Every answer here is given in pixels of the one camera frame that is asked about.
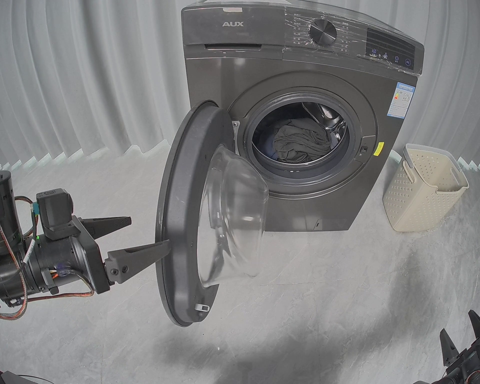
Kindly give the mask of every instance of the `transparent door window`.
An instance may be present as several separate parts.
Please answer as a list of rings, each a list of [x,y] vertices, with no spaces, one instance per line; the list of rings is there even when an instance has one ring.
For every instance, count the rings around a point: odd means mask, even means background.
[[[198,274],[204,287],[254,277],[268,187],[244,158],[220,145],[210,162],[198,222]]]

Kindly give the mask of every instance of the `control knob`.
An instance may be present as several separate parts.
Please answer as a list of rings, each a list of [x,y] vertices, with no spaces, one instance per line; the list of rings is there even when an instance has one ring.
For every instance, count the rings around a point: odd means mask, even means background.
[[[310,36],[319,45],[330,45],[336,39],[336,29],[330,21],[316,19],[310,25]]]

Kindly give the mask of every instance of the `gray marble floor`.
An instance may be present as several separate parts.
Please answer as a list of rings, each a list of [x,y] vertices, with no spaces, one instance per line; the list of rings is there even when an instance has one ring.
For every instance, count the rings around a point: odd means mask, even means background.
[[[131,215],[132,226],[99,240],[106,255],[154,240],[167,153],[160,144],[27,164],[13,171],[14,191],[62,187],[78,216]],[[205,322],[174,326],[150,267],[109,293],[31,303],[0,323],[0,370],[57,384],[438,380],[440,330],[463,349],[467,311],[480,313],[480,175],[468,172],[471,188],[439,227],[402,234],[382,205],[395,169],[389,159],[349,231],[265,233],[261,274],[221,285]]]

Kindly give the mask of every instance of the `cable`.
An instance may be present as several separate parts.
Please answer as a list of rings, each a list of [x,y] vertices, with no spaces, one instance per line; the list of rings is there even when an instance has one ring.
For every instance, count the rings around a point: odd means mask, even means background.
[[[33,377],[34,379],[40,379],[40,380],[47,381],[47,382],[49,382],[50,384],[55,384],[54,382],[52,382],[52,381],[50,381],[50,380],[47,380],[47,379],[44,379],[43,377],[32,376],[32,375],[17,375],[17,376],[20,376],[20,377]]]
[[[5,242],[5,245],[7,246],[10,257],[12,258],[13,262],[15,263],[15,266],[17,267],[17,270],[20,270],[20,266],[18,264],[17,258],[13,254],[12,248],[10,246],[10,243],[8,242],[7,237],[5,236],[5,232],[3,232],[3,228],[1,224],[0,224],[0,234],[3,241]],[[28,303],[27,284],[25,283],[25,277],[23,273],[20,273],[20,279],[22,280],[22,287],[24,289],[24,301],[22,303],[22,306],[17,312],[14,312],[14,313],[0,313],[0,319],[2,320],[18,320],[25,314],[25,311],[27,310],[27,303]]]
[[[61,293],[59,295],[54,295],[54,296],[42,296],[42,297],[35,297],[28,299],[28,301],[40,301],[40,300],[50,300],[50,299],[59,299],[62,297],[90,297],[93,296],[95,293],[92,285],[89,283],[89,281],[85,278],[84,275],[82,275],[80,272],[75,271],[74,269],[70,270],[71,273],[74,275],[77,275],[80,280],[82,280],[87,287],[90,288],[90,292],[75,292],[75,293]]]
[[[33,253],[33,247],[35,245],[35,238],[36,238],[36,221],[35,221],[35,214],[33,213],[32,211],[32,228],[33,228],[33,236],[32,236],[32,241],[30,242],[30,245],[28,247],[28,250],[25,254],[25,257],[24,259],[22,260],[22,262],[20,263],[20,268],[17,269],[15,271],[15,273],[13,275],[11,275],[8,279],[6,280],[3,280],[1,281],[2,284],[6,284],[8,283],[10,280],[13,280],[14,278],[16,278],[24,269],[25,269],[25,266],[28,262],[28,260],[30,259],[30,256],[32,255]]]
[[[33,201],[30,200],[28,197],[26,196],[15,196],[15,201],[24,201],[26,203],[29,203],[29,204],[33,204]],[[34,225],[37,225],[38,224],[38,215],[35,217],[35,224]],[[23,235],[24,238],[30,236],[33,232],[33,227],[34,225],[32,225],[32,227],[27,231],[27,233],[25,233]]]

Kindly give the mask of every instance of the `laundry basket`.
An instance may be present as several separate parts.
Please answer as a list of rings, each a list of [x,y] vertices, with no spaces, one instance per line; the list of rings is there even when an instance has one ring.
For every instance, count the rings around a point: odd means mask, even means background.
[[[431,229],[467,188],[467,178],[449,152],[407,144],[384,195],[385,212],[398,232]]]

